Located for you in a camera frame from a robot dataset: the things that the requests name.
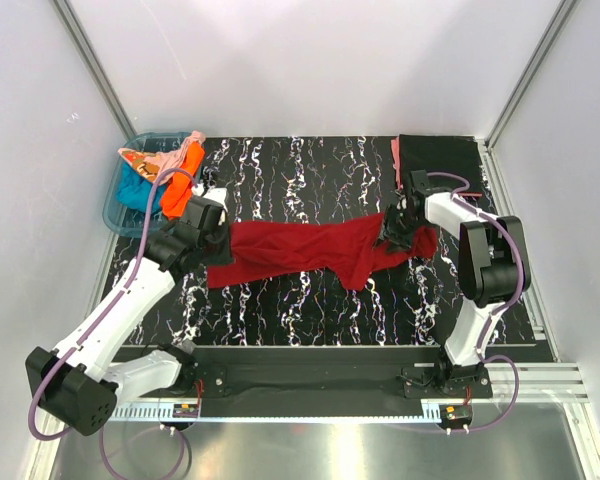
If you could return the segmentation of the red t shirt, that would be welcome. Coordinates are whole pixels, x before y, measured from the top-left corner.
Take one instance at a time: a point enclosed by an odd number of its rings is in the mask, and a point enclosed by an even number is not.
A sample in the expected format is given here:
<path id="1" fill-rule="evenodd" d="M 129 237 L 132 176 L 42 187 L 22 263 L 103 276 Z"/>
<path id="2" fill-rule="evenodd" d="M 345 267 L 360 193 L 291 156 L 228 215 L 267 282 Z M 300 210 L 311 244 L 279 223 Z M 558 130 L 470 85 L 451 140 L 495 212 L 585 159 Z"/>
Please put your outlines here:
<path id="1" fill-rule="evenodd" d="M 360 291 L 376 271 L 399 266 L 414 257 L 430 259 L 438 246 L 437 232 L 416 230 L 405 251 L 377 243 L 381 214 L 324 225 L 244 221 L 230 228 L 233 262 L 207 268 L 210 288 L 224 288 L 286 274 L 328 269 L 343 288 Z"/>

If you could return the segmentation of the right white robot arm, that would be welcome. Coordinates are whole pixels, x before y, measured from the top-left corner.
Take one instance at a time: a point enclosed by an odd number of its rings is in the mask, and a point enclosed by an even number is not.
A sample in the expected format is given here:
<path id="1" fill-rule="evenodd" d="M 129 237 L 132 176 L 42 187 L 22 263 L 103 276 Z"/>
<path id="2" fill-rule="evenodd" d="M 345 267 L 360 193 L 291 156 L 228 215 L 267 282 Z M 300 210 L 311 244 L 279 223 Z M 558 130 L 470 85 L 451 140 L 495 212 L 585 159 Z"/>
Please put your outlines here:
<path id="1" fill-rule="evenodd" d="M 416 233 L 437 227 L 459 241 L 456 270 L 463 303 L 421 385 L 442 393 L 481 381 L 484 354 L 497 322 L 531 283 L 521 220 L 470 205 L 461 196 L 468 189 L 469 182 L 458 175 L 409 172 L 405 199 L 387 208 L 376 240 L 389 253 L 414 253 Z"/>

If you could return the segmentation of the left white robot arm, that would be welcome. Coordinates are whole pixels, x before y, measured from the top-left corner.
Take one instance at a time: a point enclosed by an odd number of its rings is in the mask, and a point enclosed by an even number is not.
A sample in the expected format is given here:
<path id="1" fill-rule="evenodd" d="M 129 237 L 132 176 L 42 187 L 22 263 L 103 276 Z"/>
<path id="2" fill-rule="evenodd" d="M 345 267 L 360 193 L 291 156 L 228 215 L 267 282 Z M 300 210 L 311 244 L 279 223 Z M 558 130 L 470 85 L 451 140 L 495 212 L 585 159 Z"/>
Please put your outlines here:
<path id="1" fill-rule="evenodd" d="M 100 430 L 114 409 L 157 390 L 188 393 L 196 382 L 193 345 L 161 345 L 115 364 L 114 357 L 144 316 L 188 274 L 202 265 L 231 262 L 227 192 L 213 187 L 191 198 L 183 215 L 145 232 L 138 254 L 89 316 L 51 350 L 35 348 L 25 360 L 32 400 L 30 433 L 38 410 L 84 436 Z"/>

